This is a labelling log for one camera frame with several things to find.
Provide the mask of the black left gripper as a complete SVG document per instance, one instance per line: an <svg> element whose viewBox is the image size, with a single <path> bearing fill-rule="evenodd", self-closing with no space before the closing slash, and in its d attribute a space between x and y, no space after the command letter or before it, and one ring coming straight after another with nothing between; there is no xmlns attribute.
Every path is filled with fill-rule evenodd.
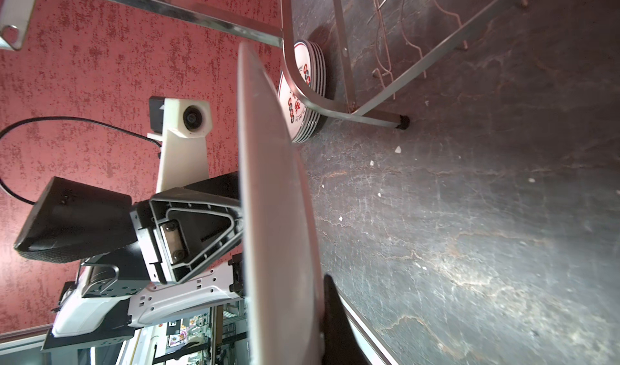
<svg viewBox="0 0 620 365"><path fill-rule="evenodd" d="M130 212L154 284L184 284L241 243L244 219L237 172L176 187Z"/></svg>

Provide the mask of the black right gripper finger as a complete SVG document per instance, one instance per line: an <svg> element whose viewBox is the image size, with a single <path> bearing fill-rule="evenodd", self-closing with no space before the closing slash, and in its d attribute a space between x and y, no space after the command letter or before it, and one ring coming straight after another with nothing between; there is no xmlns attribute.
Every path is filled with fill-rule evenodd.
<svg viewBox="0 0 620 365"><path fill-rule="evenodd" d="M322 363L326 365L368 365L367 358L355 339L333 278L325 275L323 285L325 314L322 328L325 353Z"/></svg>

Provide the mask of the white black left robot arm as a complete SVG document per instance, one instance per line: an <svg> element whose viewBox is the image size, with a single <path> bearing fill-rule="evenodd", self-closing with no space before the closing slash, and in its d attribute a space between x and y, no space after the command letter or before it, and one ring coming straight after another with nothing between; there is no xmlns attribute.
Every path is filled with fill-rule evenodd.
<svg viewBox="0 0 620 365"><path fill-rule="evenodd" d="M24 258L79 263L42 349L105 347L145 327L244 296L243 218L235 173L128 195L55 177L15 243Z"/></svg>

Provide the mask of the white plate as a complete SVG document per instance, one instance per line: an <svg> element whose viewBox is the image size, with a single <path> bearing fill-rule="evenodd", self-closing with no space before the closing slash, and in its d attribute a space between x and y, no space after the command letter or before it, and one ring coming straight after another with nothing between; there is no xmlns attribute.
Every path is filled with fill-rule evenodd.
<svg viewBox="0 0 620 365"><path fill-rule="evenodd" d="M294 45L297 69L305 81L318 95L326 94L326 61L320 46L309 40L298 40ZM279 80L278 98L292 142L301 144L314 134L321 115L307 108L289 87L284 73Z"/></svg>
<svg viewBox="0 0 620 365"><path fill-rule="evenodd" d="M238 54L244 281L253 364L319 364L316 263L300 165L271 79L253 48Z"/></svg>

